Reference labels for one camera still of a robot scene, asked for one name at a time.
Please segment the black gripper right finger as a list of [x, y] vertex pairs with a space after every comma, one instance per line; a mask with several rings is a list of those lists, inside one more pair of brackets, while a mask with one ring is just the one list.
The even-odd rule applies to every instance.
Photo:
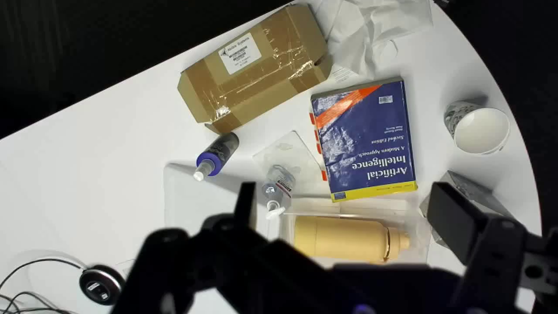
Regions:
[[470, 259], [488, 219], [489, 214], [479, 210], [449, 182], [435, 181], [430, 186], [427, 221], [460, 263]]

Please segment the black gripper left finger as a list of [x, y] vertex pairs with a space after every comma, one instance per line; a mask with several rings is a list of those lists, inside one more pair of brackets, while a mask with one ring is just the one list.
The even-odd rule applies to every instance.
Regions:
[[237, 226], [254, 226], [256, 223], [256, 182], [244, 181], [237, 193], [233, 207], [233, 223]]

